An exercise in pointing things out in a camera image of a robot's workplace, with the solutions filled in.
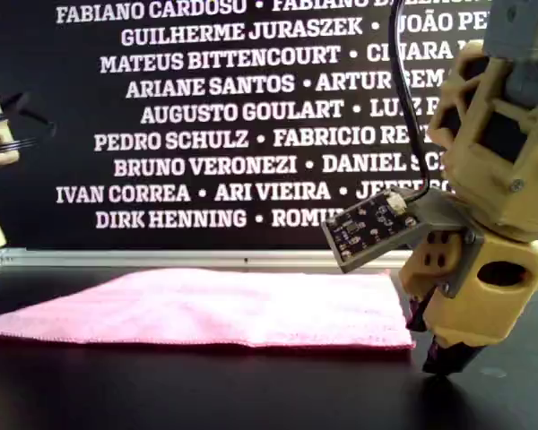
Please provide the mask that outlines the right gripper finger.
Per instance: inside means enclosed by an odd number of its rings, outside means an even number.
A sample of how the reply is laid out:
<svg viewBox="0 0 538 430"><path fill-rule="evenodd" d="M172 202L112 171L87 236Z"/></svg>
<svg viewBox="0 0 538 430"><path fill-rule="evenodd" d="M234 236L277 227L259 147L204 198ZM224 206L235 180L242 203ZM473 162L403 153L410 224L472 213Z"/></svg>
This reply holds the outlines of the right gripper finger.
<svg viewBox="0 0 538 430"><path fill-rule="evenodd" d="M461 373L490 345L502 342L527 304L525 292L471 290L456 297L435 291L423 313L433 333L423 371Z"/></svg>
<svg viewBox="0 0 538 430"><path fill-rule="evenodd" d="M464 250L458 231L432 231L413 250L398 273L409 297L409 330L465 331Z"/></svg>

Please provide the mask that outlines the tan right gripper body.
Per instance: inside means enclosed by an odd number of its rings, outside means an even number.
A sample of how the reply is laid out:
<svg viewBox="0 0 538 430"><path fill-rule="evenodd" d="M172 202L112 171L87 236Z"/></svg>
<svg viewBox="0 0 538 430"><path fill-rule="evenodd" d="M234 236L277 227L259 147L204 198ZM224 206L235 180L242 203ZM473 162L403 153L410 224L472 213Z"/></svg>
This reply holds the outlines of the tan right gripper body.
<svg viewBox="0 0 538 430"><path fill-rule="evenodd" d="M456 302L467 314L520 314L538 289L538 241L487 234L466 264Z"/></svg>

